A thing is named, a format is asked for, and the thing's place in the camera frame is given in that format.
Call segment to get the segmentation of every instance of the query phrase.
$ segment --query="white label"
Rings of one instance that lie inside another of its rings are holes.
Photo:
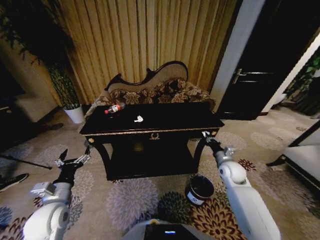
[[[201,205],[204,203],[204,201],[196,199],[191,192],[188,193],[187,197],[191,202],[193,202],[196,205]]]
[[[116,106],[116,105],[113,105],[113,106],[112,106],[112,110],[113,110],[114,112],[117,112],[117,111],[118,111],[117,106]]]

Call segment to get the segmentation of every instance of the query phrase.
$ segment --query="plastic bottle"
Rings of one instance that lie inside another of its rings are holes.
[[[118,112],[119,110],[122,110],[126,107],[124,102],[120,102],[119,104],[112,105],[108,108],[108,110],[104,110],[105,114],[113,114],[115,112]]]

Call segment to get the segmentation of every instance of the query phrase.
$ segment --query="ornate sofa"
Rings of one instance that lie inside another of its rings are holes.
[[[110,106],[119,102],[127,105],[209,102],[211,111],[216,103],[207,91],[188,82],[188,69],[180,61],[167,62],[156,71],[147,68],[145,79],[139,83],[124,81],[119,73],[94,101],[85,119],[97,106]]]

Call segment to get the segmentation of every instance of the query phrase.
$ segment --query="beige curtain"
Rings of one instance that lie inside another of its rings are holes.
[[[138,83],[146,69],[184,62],[189,81],[209,87],[236,0],[60,0],[74,41],[78,94],[92,103],[118,73]]]

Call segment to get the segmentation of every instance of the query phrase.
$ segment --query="table drawer handle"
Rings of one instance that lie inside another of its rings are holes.
[[[150,140],[160,140],[159,133],[151,133]]]

